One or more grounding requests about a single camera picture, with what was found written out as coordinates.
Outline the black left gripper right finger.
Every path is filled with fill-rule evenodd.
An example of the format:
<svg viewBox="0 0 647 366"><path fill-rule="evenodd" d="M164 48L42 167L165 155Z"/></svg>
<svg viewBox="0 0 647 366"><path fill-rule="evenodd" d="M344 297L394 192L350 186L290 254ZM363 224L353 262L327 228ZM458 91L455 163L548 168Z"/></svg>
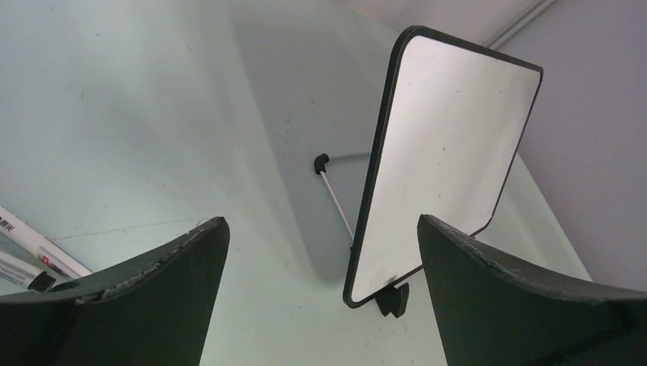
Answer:
<svg viewBox="0 0 647 366"><path fill-rule="evenodd" d="M450 365L644 365L646 295L534 265L423 215L420 257Z"/></svg>

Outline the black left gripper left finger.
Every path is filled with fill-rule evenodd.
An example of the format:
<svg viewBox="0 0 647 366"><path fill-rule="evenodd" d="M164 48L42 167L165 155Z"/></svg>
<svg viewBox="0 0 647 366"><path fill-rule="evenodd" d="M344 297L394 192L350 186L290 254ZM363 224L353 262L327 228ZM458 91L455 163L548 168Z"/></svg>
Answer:
<svg viewBox="0 0 647 366"><path fill-rule="evenodd" d="M3 365L197 365L230 243L223 217L44 293L1 298Z"/></svg>

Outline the small black framed whiteboard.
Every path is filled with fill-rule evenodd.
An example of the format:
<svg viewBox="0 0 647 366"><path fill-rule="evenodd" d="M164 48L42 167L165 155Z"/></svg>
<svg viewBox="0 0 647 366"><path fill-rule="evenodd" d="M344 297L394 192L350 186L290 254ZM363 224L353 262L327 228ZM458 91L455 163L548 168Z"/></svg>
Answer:
<svg viewBox="0 0 647 366"><path fill-rule="evenodd" d="M494 218L541 88L529 61L422 25L388 61L343 302L355 309L422 267L429 214L475 235Z"/></svg>

